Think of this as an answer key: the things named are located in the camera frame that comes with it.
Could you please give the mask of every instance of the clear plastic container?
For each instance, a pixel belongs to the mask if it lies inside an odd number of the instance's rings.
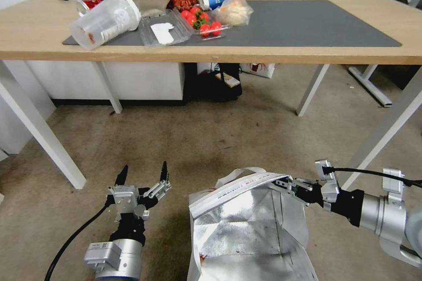
[[[104,0],[70,26],[80,46],[92,50],[119,34],[133,31],[141,14],[132,0]]]
[[[215,19],[215,15],[213,13],[214,11],[204,11],[204,13],[206,13],[208,15],[208,24],[212,25],[213,22],[218,21],[218,19]],[[214,40],[217,38],[222,38],[225,36],[224,30],[230,29],[232,26],[229,24],[222,24],[221,23],[221,27],[219,28],[214,28],[214,29],[210,29],[208,31],[206,31],[206,34],[203,34],[204,32],[201,32],[198,29],[193,29],[193,33],[196,35],[199,35],[201,40]]]
[[[173,28],[168,30],[172,41],[160,43],[151,26],[157,24],[171,24]],[[182,17],[177,9],[166,10],[165,14],[142,18],[139,23],[139,34],[145,46],[165,46],[174,45],[187,41],[194,33],[193,28]]]

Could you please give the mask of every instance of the black cable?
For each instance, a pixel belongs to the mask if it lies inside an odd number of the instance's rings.
[[[45,275],[44,281],[50,281],[51,275],[53,274],[53,270],[56,267],[58,260],[60,259],[62,254],[65,252],[67,246],[69,246],[69,244],[72,242],[72,240],[74,240],[75,237],[81,231],[83,231],[89,224],[91,224],[93,221],[95,221],[110,206],[110,204],[111,204],[110,201],[107,200],[105,205],[102,207],[101,210],[99,210],[99,212],[97,214],[95,214],[93,217],[91,217],[84,225],[82,225],[76,232],[74,232],[72,234],[72,236],[69,237],[69,239],[63,244],[63,246],[58,251],[56,257],[54,257],[53,261],[51,262],[51,265],[48,268],[47,273]]]
[[[403,182],[406,186],[411,187],[414,185],[415,187],[422,188],[422,180],[409,180],[405,178],[396,177],[387,173],[381,173],[378,171],[371,171],[371,170],[364,170],[364,169],[355,169],[355,168],[337,168],[337,167],[322,167],[322,171],[324,174],[329,174],[334,171],[346,171],[346,172],[359,172],[359,173],[366,173],[366,174],[373,174],[376,176],[381,176],[385,178],[390,178],[394,180],[399,180]]]

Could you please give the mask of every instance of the cherry tomato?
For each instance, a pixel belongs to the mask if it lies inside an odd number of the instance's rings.
[[[193,15],[195,15],[199,11],[201,11],[201,9],[198,7],[193,7],[192,9],[190,9],[190,13],[192,13]]]
[[[200,15],[199,15],[199,18],[200,19],[205,19],[205,21],[209,21],[210,20],[210,17],[208,16],[208,14],[206,14],[205,12],[202,12]]]
[[[193,14],[191,14],[187,19],[186,19],[186,21],[190,24],[190,26],[193,26],[193,24],[196,22],[196,17],[193,15]]]
[[[190,13],[187,10],[184,10],[184,11],[182,11],[181,15],[182,15],[182,17],[184,17],[187,20],[188,17],[190,17],[192,15],[192,13]]]
[[[201,33],[202,37],[207,37],[208,35],[210,35],[210,26],[208,24],[203,24],[201,25],[201,27],[199,28],[199,32]]]
[[[214,21],[214,22],[211,23],[211,31],[217,30],[217,31],[212,32],[212,35],[214,35],[214,36],[220,35],[221,30],[219,30],[219,29],[221,29],[221,23],[220,22]]]

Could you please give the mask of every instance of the white paper label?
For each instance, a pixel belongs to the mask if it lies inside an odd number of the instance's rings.
[[[151,25],[151,29],[153,30],[155,37],[162,45],[167,45],[174,41],[173,37],[169,33],[169,30],[173,28],[174,26],[171,23],[157,23]]]
[[[118,25],[101,32],[101,37],[105,43],[120,34],[120,27]]]

